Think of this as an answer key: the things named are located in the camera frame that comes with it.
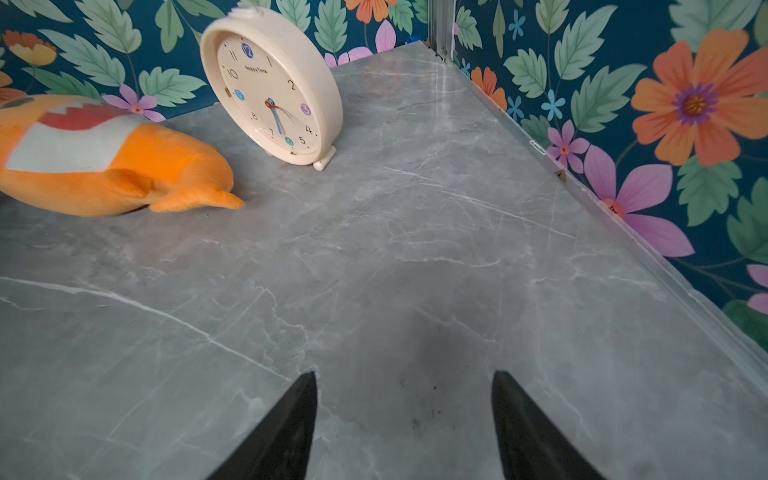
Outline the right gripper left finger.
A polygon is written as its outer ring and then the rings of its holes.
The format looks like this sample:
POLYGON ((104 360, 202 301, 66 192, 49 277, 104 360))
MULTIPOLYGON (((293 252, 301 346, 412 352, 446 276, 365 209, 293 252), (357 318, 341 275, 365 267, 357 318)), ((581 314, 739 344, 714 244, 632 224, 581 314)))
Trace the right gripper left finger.
POLYGON ((315 373, 299 376, 209 480, 304 480, 318 409, 315 373))

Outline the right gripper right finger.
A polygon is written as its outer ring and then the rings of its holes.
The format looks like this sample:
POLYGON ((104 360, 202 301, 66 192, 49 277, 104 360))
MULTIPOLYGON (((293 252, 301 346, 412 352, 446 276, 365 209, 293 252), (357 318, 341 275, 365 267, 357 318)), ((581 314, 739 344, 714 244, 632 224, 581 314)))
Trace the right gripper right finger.
POLYGON ((506 480, 604 479, 506 371, 494 373, 491 404, 506 480))

